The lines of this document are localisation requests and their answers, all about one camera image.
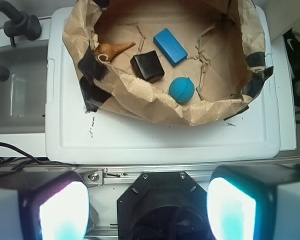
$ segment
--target brown paper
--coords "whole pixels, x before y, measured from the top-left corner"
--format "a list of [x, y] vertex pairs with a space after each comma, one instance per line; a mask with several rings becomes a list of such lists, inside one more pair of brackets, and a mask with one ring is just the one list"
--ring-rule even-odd
[[[188, 53], [175, 67], [153, 42], [164, 28]], [[78, 63], [89, 46], [95, 50], [99, 43], [131, 41], [136, 45], [111, 63], [98, 59], [108, 73], [93, 83], [112, 94], [102, 109], [152, 123], [194, 126], [233, 116], [252, 101], [242, 94], [252, 71], [265, 69], [245, 62], [250, 54], [265, 52], [265, 35], [251, 0], [111, 0], [104, 12], [92, 0], [79, 0], [63, 32], [79, 80], [83, 73]], [[135, 76], [130, 60], [153, 50], [165, 76], [151, 84]], [[169, 95], [177, 77], [189, 77], [197, 89], [184, 105]]]

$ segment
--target faucet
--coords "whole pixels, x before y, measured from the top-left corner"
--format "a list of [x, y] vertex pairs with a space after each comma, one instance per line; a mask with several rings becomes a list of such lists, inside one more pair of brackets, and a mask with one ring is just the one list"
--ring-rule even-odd
[[[18, 11], [10, 2], [5, 0], [0, 0], [0, 12], [10, 19], [4, 23], [3, 31], [10, 38], [12, 47], [16, 47], [16, 36], [24, 35], [30, 41], [40, 37], [42, 29], [39, 19], [35, 15], [28, 15], [23, 11]], [[0, 66], [0, 81], [4, 82], [9, 77], [10, 71]]]

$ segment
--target blue ball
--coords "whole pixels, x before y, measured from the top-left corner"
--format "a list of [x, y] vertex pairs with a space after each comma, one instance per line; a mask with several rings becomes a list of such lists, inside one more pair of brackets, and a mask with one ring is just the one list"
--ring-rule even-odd
[[178, 77], [170, 85], [169, 94], [178, 104], [188, 102], [195, 93], [195, 85], [189, 77]]

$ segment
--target white cooler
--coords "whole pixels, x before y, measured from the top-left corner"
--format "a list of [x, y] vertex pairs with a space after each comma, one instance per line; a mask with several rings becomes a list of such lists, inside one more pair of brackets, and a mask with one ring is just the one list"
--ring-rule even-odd
[[[72, 7], [51, 19], [48, 47], [46, 154], [51, 161], [90, 165], [193, 164], [269, 159], [280, 151], [275, 76], [249, 110], [199, 126], [165, 126], [99, 109], [87, 112], [73, 61], [62, 42]], [[266, 17], [266, 65], [273, 66]]]

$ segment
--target metal bracket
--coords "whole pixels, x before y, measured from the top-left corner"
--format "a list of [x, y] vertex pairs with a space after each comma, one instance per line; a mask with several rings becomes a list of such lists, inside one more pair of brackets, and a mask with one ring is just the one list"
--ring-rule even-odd
[[88, 188], [102, 186], [104, 184], [103, 169], [81, 168], [79, 173]]

